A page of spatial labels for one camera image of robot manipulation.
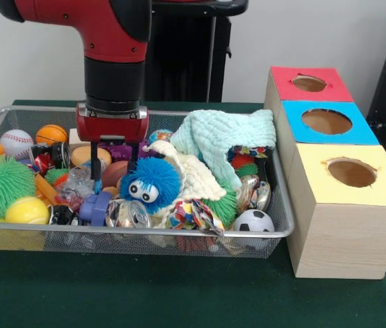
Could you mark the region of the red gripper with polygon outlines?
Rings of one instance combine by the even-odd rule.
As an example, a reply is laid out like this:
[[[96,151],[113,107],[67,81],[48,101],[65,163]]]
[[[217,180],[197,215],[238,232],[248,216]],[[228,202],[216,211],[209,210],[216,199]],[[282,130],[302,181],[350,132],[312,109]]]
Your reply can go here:
[[[148,132],[149,111],[145,106],[138,106],[129,112],[104,114],[91,110],[84,102],[76,109],[77,133],[81,141],[91,142],[91,179],[101,181],[101,162],[98,158],[98,143],[120,140],[131,147],[128,160],[130,174],[135,170],[139,158],[139,143]]]

